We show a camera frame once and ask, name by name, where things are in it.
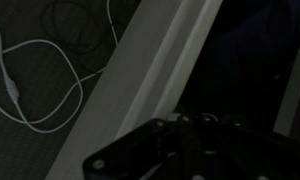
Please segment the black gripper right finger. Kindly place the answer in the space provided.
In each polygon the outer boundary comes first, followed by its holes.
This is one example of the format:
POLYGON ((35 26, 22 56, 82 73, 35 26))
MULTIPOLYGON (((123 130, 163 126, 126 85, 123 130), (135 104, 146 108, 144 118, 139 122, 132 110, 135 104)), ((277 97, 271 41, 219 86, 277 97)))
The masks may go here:
POLYGON ((300 180, 300 142, 212 115, 199 117, 196 127, 217 180, 300 180))

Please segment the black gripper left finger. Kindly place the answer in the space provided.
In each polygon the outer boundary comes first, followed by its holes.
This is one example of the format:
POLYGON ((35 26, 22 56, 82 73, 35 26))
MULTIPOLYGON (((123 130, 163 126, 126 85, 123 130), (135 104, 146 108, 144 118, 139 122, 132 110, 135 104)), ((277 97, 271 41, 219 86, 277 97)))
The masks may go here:
POLYGON ((89 156, 84 180, 193 180, 204 175, 204 155, 194 122, 152 119, 89 156))

